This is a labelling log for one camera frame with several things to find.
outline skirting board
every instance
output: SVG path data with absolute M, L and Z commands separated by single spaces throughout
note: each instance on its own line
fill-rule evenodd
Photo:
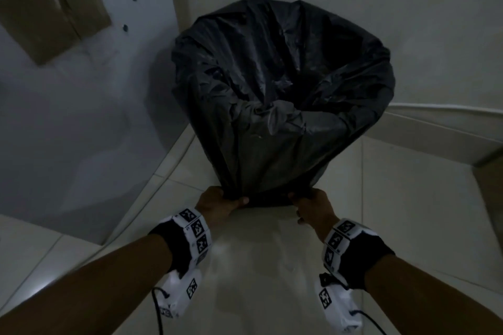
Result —
M 384 113 L 365 135 L 470 165 L 503 148 L 503 142 L 392 113 Z

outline white wall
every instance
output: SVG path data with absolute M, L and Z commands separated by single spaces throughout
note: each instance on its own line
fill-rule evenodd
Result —
M 173 1 L 103 2 L 113 25 L 42 67 L 0 26 L 0 212 L 96 243 L 187 125 Z
M 236 0 L 174 0 L 181 27 Z M 391 49 L 394 102 L 503 109 L 501 0 L 305 0 L 377 35 Z M 503 119 L 401 114 L 503 141 Z

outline forearm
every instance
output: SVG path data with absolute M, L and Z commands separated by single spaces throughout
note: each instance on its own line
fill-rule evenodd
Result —
M 143 237 L 62 277 L 14 308 L 0 318 L 0 333 L 111 334 L 171 261 L 162 237 Z
M 365 286 L 402 335 L 503 333 L 493 312 L 395 256 L 376 263 Z

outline cable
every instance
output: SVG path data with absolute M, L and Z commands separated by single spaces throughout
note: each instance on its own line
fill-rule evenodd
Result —
M 164 298 L 167 299 L 170 295 L 166 293 L 163 289 L 160 287 L 154 287 L 152 291 L 150 292 L 152 294 L 152 299 L 154 300 L 154 306 L 155 306 L 155 314 L 157 315 L 157 326 L 159 328 L 159 335 L 164 335 L 164 331 L 162 329 L 162 319 L 160 316 L 160 309 L 159 309 L 159 303 L 157 302 L 157 297 L 155 296 L 155 291 L 158 290 L 164 295 Z
M 351 314 L 351 316 L 355 316 L 356 314 L 362 314 L 362 315 L 366 316 L 372 323 L 374 323 L 374 326 L 381 332 L 381 334 L 386 335 L 386 332 L 384 332 L 384 330 L 381 328 L 381 326 L 378 325 L 374 319 L 370 318 L 370 315 L 364 313 L 363 311 L 353 310 L 353 311 L 350 311 L 349 314 Z
M 456 110 L 456 111 L 467 111 L 467 112 L 472 112 L 472 113 L 503 115 L 503 110 L 491 109 L 488 107 L 476 107 L 476 106 L 465 106 L 465 105 L 392 102 L 388 106 L 389 107 L 403 107 L 403 108 L 409 108 L 409 109 L 412 108 L 412 109 Z

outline trash bag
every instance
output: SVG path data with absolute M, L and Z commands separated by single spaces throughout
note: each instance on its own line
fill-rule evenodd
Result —
M 307 193 L 395 85 L 378 38 L 303 1 L 241 0 L 202 16 L 172 60 L 173 94 L 225 196 L 252 206 Z

